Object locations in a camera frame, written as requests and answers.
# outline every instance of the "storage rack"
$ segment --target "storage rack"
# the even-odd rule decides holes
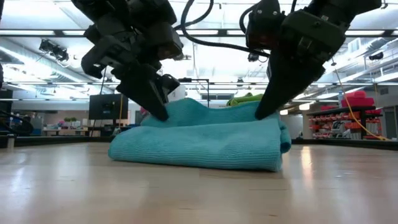
[[[361,124],[366,127],[366,120],[367,118],[376,118],[376,117],[381,117],[381,114],[367,114],[366,112],[369,110],[375,110],[375,106],[354,106],[351,107],[352,111],[359,112],[359,121]],[[332,109],[332,110],[325,110],[325,111],[318,111],[314,113],[308,113],[307,116],[308,119],[311,119],[310,117],[316,117],[316,116],[326,116],[326,115],[336,115],[336,114],[341,114],[341,113],[350,113],[349,108],[337,108],[337,109]],[[349,115],[348,118],[343,118],[343,120],[354,120],[351,115]],[[361,128],[361,139],[365,139],[367,136],[367,132]]]

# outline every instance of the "towel fold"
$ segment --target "towel fold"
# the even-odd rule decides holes
[[[174,101],[166,122],[150,117],[117,135],[108,154],[119,161],[277,172],[291,146],[289,132],[277,114],[256,120],[257,106],[209,109],[189,98]]]

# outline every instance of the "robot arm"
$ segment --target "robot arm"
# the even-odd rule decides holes
[[[172,28],[176,22],[167,0],[72,0],[95,24],[85,36],[95,46],[83,57],[81,66],[88,75],[101,78],[106,66],[120,79],[117,90],[134,100],[158,119],[168,118],[164,108],[167,94],[179,83],[171,76],[159,76],[160,60],[182,53],[181,41]],[[212,43],[190,36],[186,26],[188,0],[182,14],[185,37],[197,44],[229,47],[268,57],[270,82],[256,111],[256,118],[272,114],[318,80],[345,41],[345,31],[356,15],[381,6],[381,0],[313,0],[308,7],[285,15],[278,0],[262,0],[250,7],[246,33],[247,48]],[[214,0],[210,0],[207,14]],[[270,50],[271,55],[259,50]]]

